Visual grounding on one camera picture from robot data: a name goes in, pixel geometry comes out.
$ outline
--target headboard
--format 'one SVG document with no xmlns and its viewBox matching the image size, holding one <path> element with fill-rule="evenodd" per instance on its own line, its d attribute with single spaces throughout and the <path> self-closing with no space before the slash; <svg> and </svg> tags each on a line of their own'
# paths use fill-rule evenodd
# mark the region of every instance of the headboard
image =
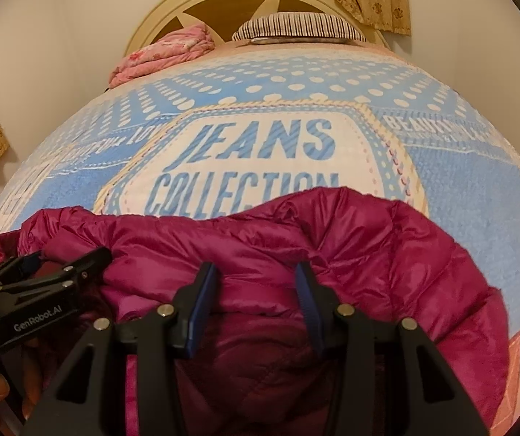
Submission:
<svg viewBox="0 0 520 436">
<path fill-rule="evenodd" d="M 231 40 L 242 23 L 277 11 L 315 11 L 333 14 L 359 28 L 368 42 L 388 48 L 380 31 L 359 23 L 335 0 L 163 0 L 147 15 L 128 43 L 126 55 L 165 34 L 195 23 L 211 29 L 216 45 Z"/>
</svg>

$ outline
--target bed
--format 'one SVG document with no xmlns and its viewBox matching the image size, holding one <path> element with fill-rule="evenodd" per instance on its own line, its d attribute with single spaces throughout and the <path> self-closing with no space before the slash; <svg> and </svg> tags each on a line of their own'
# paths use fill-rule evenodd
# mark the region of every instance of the bed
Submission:
<svg viewBox="0 0 520 436">
<path fill-rule="evenodd" d="M 225 43 L 276 11 L 337 15 L 370 45 Z M 334 0 L 163 0 L 126 53 L 197 22 L 217 49 L 109 90 L 67 120 L 6 186 L 0 232 L 70 205 L 206 219 L 316 186 L 403 200 L 503 292 L 511 372 L 491 434 L 504 434 L 520 414 L 520 155 Z"/>
</svg>

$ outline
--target white wall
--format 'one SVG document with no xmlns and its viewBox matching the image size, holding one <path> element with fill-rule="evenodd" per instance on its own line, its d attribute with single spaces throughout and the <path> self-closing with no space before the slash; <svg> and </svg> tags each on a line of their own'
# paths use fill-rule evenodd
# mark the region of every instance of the white wall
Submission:
<svg viewBox="0 0 520 436">
<path fill-rule="evenodd" d="M 410 0 L 398 54 L 467 98 L 520 152 L 520 11 L 512 0 Z"/>
<path fill-rule="evenodd" d="M 0 192 L 40 142 L 102 93 L 161 0 L 0 0 Z"/>
</svg>

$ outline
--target puffer jacket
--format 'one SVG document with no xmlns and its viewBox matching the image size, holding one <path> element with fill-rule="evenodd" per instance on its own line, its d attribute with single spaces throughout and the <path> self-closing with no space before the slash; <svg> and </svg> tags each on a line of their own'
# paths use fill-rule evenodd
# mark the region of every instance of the puffer jacket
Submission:
<svg viewBox="0 0 520 436">
<path fill-rule="evenodd" d="M 487 426 L 502 400 L 509 358 L 500 291 L 464 248 L 402 202 L 317 188 L 208 221 L 41 210 L 0 235 L 0 262 L 41 249 L 64 264 L 98 246 L 113 262 L 85 293 L 79 332 L 69 327 L 44 339 L 45 377 L 93 319 L 141 317 L 190 283 L 201 262 L 214 262 L 222 277 L 205 336 L 195 358 L 177 364 L 191 435 L 322 434 L 334 369 L 307 339 L 294 285 L 303 260 L 369 317 L 415 318 Z M 133 436 L 135 371 L 131 359 L 125 398 Z"/>
</svg>

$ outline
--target pillow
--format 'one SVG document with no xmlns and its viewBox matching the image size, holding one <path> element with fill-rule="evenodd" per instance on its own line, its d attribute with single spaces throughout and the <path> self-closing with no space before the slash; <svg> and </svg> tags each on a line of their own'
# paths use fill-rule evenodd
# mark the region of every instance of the pillow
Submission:
<svg viewBox="0 0 520 436">
<path fill-rule="evenodd" d="M 326 13 L 282 12 L 246 21 L 232 40 L 256 37 L 324 37 L 366 42 L 358 29 L 345 20 Z"/>
</svg>

